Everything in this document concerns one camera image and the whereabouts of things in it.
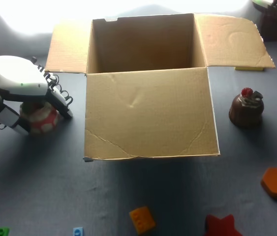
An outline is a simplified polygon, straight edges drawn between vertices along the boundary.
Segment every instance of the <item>white robot shell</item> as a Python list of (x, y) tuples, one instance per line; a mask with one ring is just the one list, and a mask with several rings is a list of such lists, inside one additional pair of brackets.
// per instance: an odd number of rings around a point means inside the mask
[(14, 56), (0, 56), (0, 89), (16, 95), (43, 96), (48, 90), (48, 84), (31, 61)]

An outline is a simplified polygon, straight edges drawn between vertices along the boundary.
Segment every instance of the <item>gray tabletop surface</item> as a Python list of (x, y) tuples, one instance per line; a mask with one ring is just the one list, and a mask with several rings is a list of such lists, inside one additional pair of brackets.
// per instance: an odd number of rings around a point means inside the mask
[[(277, 42), (266, 46), (277, 67)], [(74, 227), (87, 236), (135, 236), (128, 213), (148, 206), (156, 221), (149, 236), (202, 236), (207, 214), (233, 214), (244, 236), (277, 236), (277, 202), (260, 185), (265, 170), (277, 166), (277, 68), (210, 67), (209, 77), (220, 157), (85, 163), (86, 78), (61, 74), (74, 97), (71, 121), (41, 138), (0, 130), (0, 227), (10, 236), (69, 236)], [(244, 87), (264, 96), (256, 130), (238, 129), (228, 118)]]

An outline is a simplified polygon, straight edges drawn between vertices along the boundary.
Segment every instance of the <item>green lego brick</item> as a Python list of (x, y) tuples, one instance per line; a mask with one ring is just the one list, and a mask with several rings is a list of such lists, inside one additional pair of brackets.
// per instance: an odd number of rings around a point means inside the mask
[(0, 228), (0, 236), (8, 236), (9, 228)]

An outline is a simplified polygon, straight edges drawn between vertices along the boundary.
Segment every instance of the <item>raspberry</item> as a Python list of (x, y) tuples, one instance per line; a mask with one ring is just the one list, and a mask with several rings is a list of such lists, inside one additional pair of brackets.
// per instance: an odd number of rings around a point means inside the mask
[(250, 96), (252, 96), (252, 94), (253, 94), (253, 90), (250, 89), (250, 88), (244, 88), (244, 89), (241, 91), (242, 97), (250, 97)]

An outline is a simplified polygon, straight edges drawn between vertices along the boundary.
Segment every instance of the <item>chocolate piece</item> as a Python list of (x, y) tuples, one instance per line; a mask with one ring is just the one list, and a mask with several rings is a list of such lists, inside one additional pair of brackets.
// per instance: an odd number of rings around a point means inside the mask
[(242, 128), (254, 128), (262, 122), (264, 103), (262, 94), (250, 88), (244, 88), (232, 101), (229, 118)]

